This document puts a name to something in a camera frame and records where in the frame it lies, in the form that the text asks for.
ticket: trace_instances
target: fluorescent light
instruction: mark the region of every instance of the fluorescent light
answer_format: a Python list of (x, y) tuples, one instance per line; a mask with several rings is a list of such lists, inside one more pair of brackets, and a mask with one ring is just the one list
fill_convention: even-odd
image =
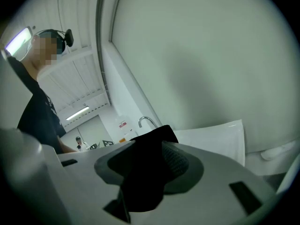
[(8, 50), (11, 55), (14, 55), (15, 52), (30, 39), (31, 32), (28, 28), (25, 28), (6, 46), (6, 50)]
[(79, 112), (75, 113), (74, 115), (72, 115), (71, 117), (67, 118), (67, 120), (70, 120), (71, 118), (74, 118), (75, 116), (77, 116), (78, 114), (81, 114), (82, 112), (84, 112), (85, 110), (89, 109), (89, 107), (85, 107), (82, 110), (80, 110)]

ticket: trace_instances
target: black slot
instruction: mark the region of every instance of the black slot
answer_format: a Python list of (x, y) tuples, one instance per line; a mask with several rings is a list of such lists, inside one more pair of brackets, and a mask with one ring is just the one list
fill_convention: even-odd
[(70, 160), (61, 162), (61, 165), (63, 167), (66, 167), (66, 166), (72, 165), (74, 163), (78, 163), (78, 162), (75, 159), (70, 159)]
[(243, 182), (231, 183), (229, 186), (248, 215), (262, 205)]

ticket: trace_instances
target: black t-shirt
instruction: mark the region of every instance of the black t-shirt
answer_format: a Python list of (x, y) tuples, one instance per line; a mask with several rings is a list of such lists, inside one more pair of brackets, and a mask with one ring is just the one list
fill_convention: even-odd
[(39, 87), (38, 82), (29, 75), (21, 62), (14, 57), (9, 57), (8, 61), (32, 93), (18, 128), (37, 138), (41, 144), (54, 147), (57, 154), (63, 153), (57, 136), (62, 137), (66, 131), (60, 123), (51, 99)]

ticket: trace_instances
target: man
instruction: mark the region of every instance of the man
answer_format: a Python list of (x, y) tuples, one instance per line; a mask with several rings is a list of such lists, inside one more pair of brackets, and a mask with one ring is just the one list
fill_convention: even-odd
[(60, 123), (51, 99), (39, 87), (37, 77), (45, 66), (51, 65), (51, 60), (55, 59), (57, 54), (62, 54), (64, 47), (60, 35), (45, 31), (32, 38), (31, 47), (21, 61), (5, 51), (11, 67), (32, 93), (18, 128), (37, 138), (41, 144), (52, 146), (57, 154), (74, 150), (60, 140), (66, 131)]
[(82, 152), (90, 149), (90, 146), (87, 142), (81, 142), (81, 137), (76, 137), (76, 142), (78, 144), (77, 149)]

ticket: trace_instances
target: white ceiling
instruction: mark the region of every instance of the white ceiling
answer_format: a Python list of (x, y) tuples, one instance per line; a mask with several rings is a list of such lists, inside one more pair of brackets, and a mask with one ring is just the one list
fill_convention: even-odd
[[(33, 34), (44, 29), (72, 30), (73, 46), (66, 47), (60, 60), (38, 77), (40, 87), (51, 98), (66, 131), (109, 105), (97, 55), (96, 5), (97, 0), (27, 0), (1, 37), (1, 42), (7, 44), (27, 26)], [(17, 59), (24, 56), (26, 47), (15, 54)], [(90, 109), (66, 120), (86, 106)]]

